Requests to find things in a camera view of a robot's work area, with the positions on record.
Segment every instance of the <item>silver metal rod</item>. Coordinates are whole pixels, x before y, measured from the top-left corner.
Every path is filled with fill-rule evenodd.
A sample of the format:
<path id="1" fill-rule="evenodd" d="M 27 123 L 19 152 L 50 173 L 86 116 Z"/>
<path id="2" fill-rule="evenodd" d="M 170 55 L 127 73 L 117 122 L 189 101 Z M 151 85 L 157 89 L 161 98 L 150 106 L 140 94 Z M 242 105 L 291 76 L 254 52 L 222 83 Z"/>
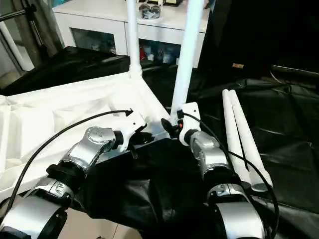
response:
<path id="1" fill-rule="evenodd" d="M 0 16 L 0 22 L 9 20 L 9 19 L 14 18 L 16 16 L 25 15 L 25 14 L 26 14 L 26 11 L 24 9 L 22 9 L 22 10 L 19 10 L 19 11 L 15 11 L 15 12 L 11 12 L 11 13 L 8 13 L 8 14 L 5 14 L 5 15 L 1 15 Z"/>

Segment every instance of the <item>black cable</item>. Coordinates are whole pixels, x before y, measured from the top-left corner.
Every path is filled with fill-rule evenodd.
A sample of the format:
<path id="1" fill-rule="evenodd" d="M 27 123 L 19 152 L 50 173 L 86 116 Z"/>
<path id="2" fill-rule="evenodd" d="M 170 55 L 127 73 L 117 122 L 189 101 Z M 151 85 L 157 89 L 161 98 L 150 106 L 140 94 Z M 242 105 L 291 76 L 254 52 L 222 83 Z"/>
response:
<path id="1" fill-rule="evenodd" d="M 32 161 L 35 159 L 35 157 L 46 147 L 48 146 L 48 144 L 50 144 L 52 141 L 54 141 L 56 138 L 58 138 L 61 134 L 63 134 L 64 132 L 68 131 L 69 129 L 71 128 L 74 128 L 75 126 L 78 126 L 79 124 L 82 124 L 84 122 L 87 122 L 89 120 L 92 120 L 92 119 L 95 119 L 97 117 L 101 117 L 101 116 L 105 116 L 105 115 L 109 115 L 109 114 L 115 114 L 115 113 L 126 113 L 127 115 L 129 115 L 130 113 L 132 112 L 132 110 L 128 111 L 128 110 L 122 110 L 122 111 L 108 111 L 108 112 L 104 112 L 104 113 L 101 113 L 101 114 L 97 114 L 97 115 L 94 115 L 94 116 L 91 116 L 91 117 L 88 117 L 86 119 L 83 119 L 77 123 L 74 123 L 66 128 L 64 128 L 63 130 L 61 130 L 60 132 L 58 132 L 57 134 L 55 134 L 54 136 L 52 136 L 47 142 L 45 142 L 32 156 L 31 158 L 28 160 L 28 162 L 26 163 L 23 171 L 21 172 L 20 176 L 19 176 L 19 179 L 14 187 L 14 190 L 12 192 L 12 195 L 10 197 L 10 200 L 9 200 L 9 203 L 8 203 L 8 207 L 6 208 L 6 212 L 5 212 L 5 215 L 10 211 L 10 209 L 12 208 L 13 206 L 13 203 L 14 203 L 14 200 L 15 200 L 15 197 L 18 193 L 18 189 L 21 185 L 21 182 L 23 180 L 23 177 L 25 176 L 25 173 L 26 171 L 28 170 L 30 164 L 32 163 Z"/>
<path id="2" fill-rule="evenodd" d="M 276 234 L 277 234 L 278 225 L 279 225 L 279 219 L 280 219 L 279 205 L 278 205 L 278 201 L 277 201 L 276 195 L 274 193 L 274 190 L 269 185 L 269 183 L 267 182 L 265 177 L 262 175 L 262 173 L 258 170 L 258 168 L 252 162 L 250 162 L 249 160 L 247 160 L 246 158 L 244 158 L 242 156 L 239 156 L 236 153 L 233 153 L 233 152 L 230 152 L 230 151 L 226 150 L 226 147 L 223 145 L 223 143 L 221 143 L 221 141 L 218 139 L 216 134 L 203 121 L 201 121 L 200 119 L 196 118 L 195 116 L 192 116 L 192 115 L 187 114 L 187 113 L 183 113 L 183 115 L 184 116 L 188 116 L 188 117 L 196 120 L 197 122 L 199 122 L 201 125 L 203 125 L 206 128 L 206 130 L 211 134 L 211 136 L 216 138 L 216 140 L 219 142 L 220 149 L 225 153 L 226 157 L 229 156 L 229 154 L 231 154 L 231 155 L 234 155 L 235 157 L 243 160 L 245 163 L 249 164 L 257 172 L 259 177 L 263 180 L 264 184 L 266 185 L 266 188 L 267 188 L 268 192 L 270 193 L 270 196 L 272 197 L 272 201 L 273 201 L 273 204 L 274 204 L 276 220 L 275 220 L 275 223 L 273 225 L 273 229 L 272 229 L 271 235 L 270 235 L 270 238 L 274 239 Z"/>

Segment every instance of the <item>cable connector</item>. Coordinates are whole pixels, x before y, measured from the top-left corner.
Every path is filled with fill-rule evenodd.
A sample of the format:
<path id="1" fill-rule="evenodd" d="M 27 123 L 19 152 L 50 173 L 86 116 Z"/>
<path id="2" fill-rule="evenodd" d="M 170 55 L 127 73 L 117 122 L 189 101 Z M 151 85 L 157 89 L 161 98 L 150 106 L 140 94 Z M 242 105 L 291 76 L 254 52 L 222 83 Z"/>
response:
<path id="1" fill-rule="evenodd" d="M 183 112 L 183 110 L 177 111 L 177 117 L 178 117 L 179 119 L 184 118 L 184 112 Z"/>
<path id="2" fill-rule="evenodd" d="M 133 113 L 134 111 L 132 109 L 125 111 L 125 115 L 126 117 L 129 116 L 131 113 Z"/>

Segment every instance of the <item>white plastic bracket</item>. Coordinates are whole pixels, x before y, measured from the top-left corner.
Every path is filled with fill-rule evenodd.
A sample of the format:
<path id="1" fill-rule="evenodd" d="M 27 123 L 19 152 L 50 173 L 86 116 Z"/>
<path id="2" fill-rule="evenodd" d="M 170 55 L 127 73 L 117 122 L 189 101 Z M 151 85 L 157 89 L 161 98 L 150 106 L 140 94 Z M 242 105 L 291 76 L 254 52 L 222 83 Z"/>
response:
<path id="1" fill-rule="evenodd" d="M 199 109 L 196 102 L 183 104 L 181 109 L 183 110 L 183 113 L 190 114 L 200 120 Z M 185 142 L 185 135 L 191 129 L 201 131 L 200 123 L 189 116 L 184 116 L 183 129 L 179 134 L 179 141 L 185 146 L 188 146 L 188 143 Z"/>
<path id="2" fill-rule="evenodd" d="M 132 135 L 138 130 L 140 127 L 146 125 L 145 120 L 141 116 L 139 112 L 133 112 L 129 116 L 126 117 L 127 120 L 124 121 L 120 126 L 120 131 L 123 135 L 123 144 L 119 145 L 117 150 L 119 152 L 125 151 L 129 146 L 129 141 Z"/>

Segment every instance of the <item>white tube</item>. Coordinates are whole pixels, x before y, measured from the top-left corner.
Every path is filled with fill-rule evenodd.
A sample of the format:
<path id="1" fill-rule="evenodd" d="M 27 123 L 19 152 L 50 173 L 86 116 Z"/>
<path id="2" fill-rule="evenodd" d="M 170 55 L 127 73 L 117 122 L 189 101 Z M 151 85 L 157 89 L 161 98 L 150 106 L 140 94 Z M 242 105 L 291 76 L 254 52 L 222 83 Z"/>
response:
<path id="1" fill-rule="evenodd" d="M 130 75 L 142 74 L 140 65 L 140 45 L 138 38 L 138 20 L 136 17 L 136 0 L 127 0 L 129 25 Z"/>
<path id="2" fill-rule="evenodd" d="M 180 50 L 173 101 L 171 122 L 177 123 L 177 111 L 186 103 L 194 55 L 197 45 L 200 21 L 203 15 L 204 0 L 189 0 L 187 5 L 186 27 Z"/>
<path id="3" fill-rule="evenodd" d="M 233 106 L 233 111 L 234 111 L 238 131 L 239 131 L 239 136 L 241 139 L 241 143 L 243 145 L 245 157 L 248 161 L 252 162 L 257 167 L 257 169 L 261 172 L 261 174 L 264 176 L 267 182 L 271 186 L 273 186 L 273 182 L 271 181 L 270 175 L 265 170 L 264 164 L 260 158 L 257 146 L 255 144 L 254 138 L 249 129 L 244 112 L 240 106 L 236 92 L 234 90 L 231 90 L 229 94 L 230 94 L 230 99 Z M 256 173 L 256 171 L 250 166 L 248 166 L 248 168 L 250 172 L 250 180 L 251 180 L 252 189 L 258 192 L 266 191 L 267 190 L 266 185 L 264 184 L 262 179 L 259 177 L 259 175 Z"/>
<path id="4" fill-rule="evenodd" d="M 223 90 L 223 105 L 224 105 L 224 115 L 225 115 L 225 126 L 227 135 L 228 150 L 243 156 L 241 149 L 241 144 L 239 140 L 239 135 L 237 131 L 237 125 L 235 121 L 235 116 L 233 112 L 233 107 L 231 105 L 229 91 Z M 235 172 L 238 174 L 242 185 L 244 188 L 250 188 L 250 176 L 246 169 L 245 162 L 234 155 L 230 155 L 231 162 L 234 166 Z"/>
<path id="5" fill-rule="evenodd" d="M 4 22 L 0 22 L 0 32 L 3 34 L 4 38 L 6 39 L 11 51 L 13 52 L 17 62 L 21 66 L 21 68 L 24 71 L 31 71 L 34 68 L 32 62 L 30 62 L 29 64 L 27 62 L 25 62 L 25 60 L 21 56 L 14 40 L 12 39 L 12 37 L 10 35 L 10 32 L 9 32 L 8 28 L 6 27 Z"/>

